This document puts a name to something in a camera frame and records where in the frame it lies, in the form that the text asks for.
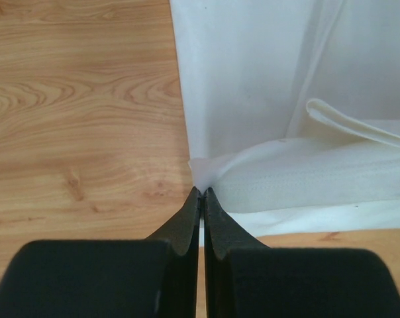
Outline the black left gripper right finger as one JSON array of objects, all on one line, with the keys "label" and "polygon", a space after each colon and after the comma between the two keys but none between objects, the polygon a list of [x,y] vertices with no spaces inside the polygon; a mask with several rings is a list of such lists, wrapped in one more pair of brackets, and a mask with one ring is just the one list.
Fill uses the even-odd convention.
[{"label": "black left gripper right finger", "polygon": [[399,291],[374,252],[266,246],[212,189],[203,216],[209,317],[400,317]]}]

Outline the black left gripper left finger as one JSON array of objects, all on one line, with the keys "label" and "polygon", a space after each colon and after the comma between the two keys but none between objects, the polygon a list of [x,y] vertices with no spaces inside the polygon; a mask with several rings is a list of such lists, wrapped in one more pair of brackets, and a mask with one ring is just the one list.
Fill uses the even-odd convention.
[{"label": "black left gripper left finger", "polygon": [[194,317],[200,193],[140,240],[34,240],[0,281],[0,317]]}]

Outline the white t shirt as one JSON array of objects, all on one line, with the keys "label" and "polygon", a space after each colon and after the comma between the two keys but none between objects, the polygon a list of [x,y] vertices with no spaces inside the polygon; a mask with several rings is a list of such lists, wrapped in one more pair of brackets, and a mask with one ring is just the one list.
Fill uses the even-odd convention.
[{"label": "white t shirt", "polygon": [[251,235],[400,229],[400,1],[172,1],[200,191]]}]

